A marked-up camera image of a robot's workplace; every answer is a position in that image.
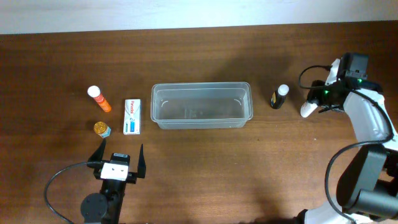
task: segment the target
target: white cap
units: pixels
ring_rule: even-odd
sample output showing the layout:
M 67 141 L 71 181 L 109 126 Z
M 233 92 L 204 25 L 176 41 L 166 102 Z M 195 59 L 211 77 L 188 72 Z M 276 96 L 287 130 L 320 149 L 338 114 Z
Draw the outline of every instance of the white cap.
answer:
M 98 86 L 90 86 L 87 90 L 87 93 L 91 97 L 97 97 L 101 94 L 101 91 L 100 91 L 100 88 L 98 88 Z
M 287 85 L 285 85 L 285 84 L 281 85 L 281 86 L 278 88 L 278 94 L 279 94 L 279 95 L 284 96 L 284 95 L 286 95 L 288 92 L 289 92 L 289 87 L 288 87 Z

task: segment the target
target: white wall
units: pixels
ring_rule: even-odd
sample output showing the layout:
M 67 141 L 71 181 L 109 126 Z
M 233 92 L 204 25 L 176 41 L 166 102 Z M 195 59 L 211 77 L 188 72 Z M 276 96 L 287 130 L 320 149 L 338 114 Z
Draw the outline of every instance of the white wall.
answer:
M 398 0 L 0 0 L 0 34 L 398 19 Z

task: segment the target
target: brown tabletop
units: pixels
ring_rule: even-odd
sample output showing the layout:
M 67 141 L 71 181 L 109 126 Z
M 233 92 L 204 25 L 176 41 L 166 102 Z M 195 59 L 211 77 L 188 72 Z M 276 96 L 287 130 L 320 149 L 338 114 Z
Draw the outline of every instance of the brown tabletop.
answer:
M 209 29 L 132 30 L 0 36 L 1 223 L 61 223 L 44 204 L 46 181 L 86 161 L 108 124 L 104 159 L 131 156 L 144 144 L 147 174 L 126 187 L 121 223 L 249 223 L 291 218 L 325 200 L 326 165 L 356 142 L 343 113 L 300 116 L 307 66 L 329 65 L 345 52 L 369 54 L 369 80 L 385 91 L 398 123 L 398 22 L 302 24 Z M 314 70 L 304 78 L 325 80 Z M 162 130 L 150 118 L 156 83 L 248 82 L 254 117 L 243 128 Z M 272 92 L 290 87 L 279 110 Z M 98 85 L 112 111 L 87 95 Z M 142 100 L 142 132 L 123 135 L 124 100 Z M 357 150 L 331 172 L 331 191 Z M 82 223 L 80 203 L 101 181 L 80 167 L 57 178 L 49 200 Z

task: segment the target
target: orange bottle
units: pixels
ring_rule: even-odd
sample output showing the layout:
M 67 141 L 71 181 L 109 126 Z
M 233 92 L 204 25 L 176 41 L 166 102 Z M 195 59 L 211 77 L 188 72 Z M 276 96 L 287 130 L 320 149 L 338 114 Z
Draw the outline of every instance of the orange bottle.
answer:
M 109 112 L 112 110 L 111 105 L 105 100 L 105 97 L 101 94 L 100 88 L 98 86 L 90 86 L 87 90 L 87 93 L 94 98 L 97 104 L 104 110 L 105 112 Z

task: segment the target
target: gray plastic bin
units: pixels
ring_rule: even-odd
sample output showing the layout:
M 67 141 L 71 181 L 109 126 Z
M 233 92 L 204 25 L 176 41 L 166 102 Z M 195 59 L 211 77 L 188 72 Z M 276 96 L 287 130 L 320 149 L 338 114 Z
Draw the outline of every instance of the gray plastic bin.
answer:
M 253 117 L 250 85 L 156 84 L 150 116 L 162 129 L 241 128 Z

